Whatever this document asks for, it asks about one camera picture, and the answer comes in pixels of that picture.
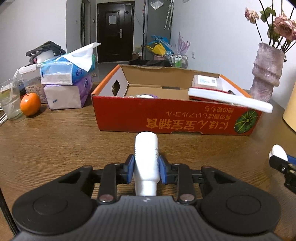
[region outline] doorway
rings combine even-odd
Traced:
[[[81,47],[91,43],[90,24],[91,24],[91,3],[89,0],[81,1],[80,12],[80,42]]]
[[[99,3],[98,62],[129,61],[133,57],[134,2]]]

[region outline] yellow bag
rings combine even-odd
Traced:
[[[164,48],[164,46],[161,43],[156,44],[154,46],[154,48],[146,45],[146,48],[148,48],[150,51],[152,51],[156,55],[160,55],[160,56],[165,55],[165,48]]]

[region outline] orange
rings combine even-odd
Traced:
[[[36,93],[26,94],[20,102],[20,110],[26,116],[36,114],[41,106],[40,98]]]

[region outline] floor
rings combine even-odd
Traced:
[[[115,68],[118,64],[129,64],[128,61],[125,62],[106,62],[106,63],[96,63],[95,70],[92,74],[96,74],[93,77],[93,82],[100,83],[106,75]]]

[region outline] pink rose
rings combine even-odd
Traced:
[[[296,20],[292,20],[292,24],[296,28]],[[294,32],[293,40],[296,40],[296,31]]]
[[[283,15],[279,15],[275,18],[274,31],[287,40],[293,41],[296,38],[296,23],[295,21],[289,20],[283,13]]]
[[[244,12],[244,16],[247,18],[248,21],[252,24],[256,24],[256,20],[259,19],[258,13],[256,13],[254,10],[250,10],[246,8]]]
[[[248,8],[246,7],[246,10],[245,10],[245,12],[244,12],[244,16],[246,17],[246,19],[248,19],[249,15],[250,15],[250,9],[248,9]]]

